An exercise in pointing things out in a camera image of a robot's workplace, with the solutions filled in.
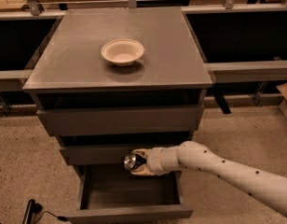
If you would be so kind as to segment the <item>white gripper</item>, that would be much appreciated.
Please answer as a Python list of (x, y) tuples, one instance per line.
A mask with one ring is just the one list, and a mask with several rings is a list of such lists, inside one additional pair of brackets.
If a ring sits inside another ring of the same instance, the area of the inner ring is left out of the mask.
[(147, 166), (141, 165), (137, 169), (131, 170), (133, 175), (163, 175), (164, 169), (161, 164), (162, 147), (134, 149), (131, 154), (136, 158), (146, 159)]

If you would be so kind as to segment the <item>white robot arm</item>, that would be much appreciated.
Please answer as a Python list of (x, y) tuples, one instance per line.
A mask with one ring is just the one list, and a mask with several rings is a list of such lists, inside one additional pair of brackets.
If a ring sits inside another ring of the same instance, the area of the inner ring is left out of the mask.
[(133, 175), (165, 175), (184, 169), (215, 175), (287, 217), (287, 177), (229, 161), (193, 141), (134, 149), (126, 156), (124, 167)]

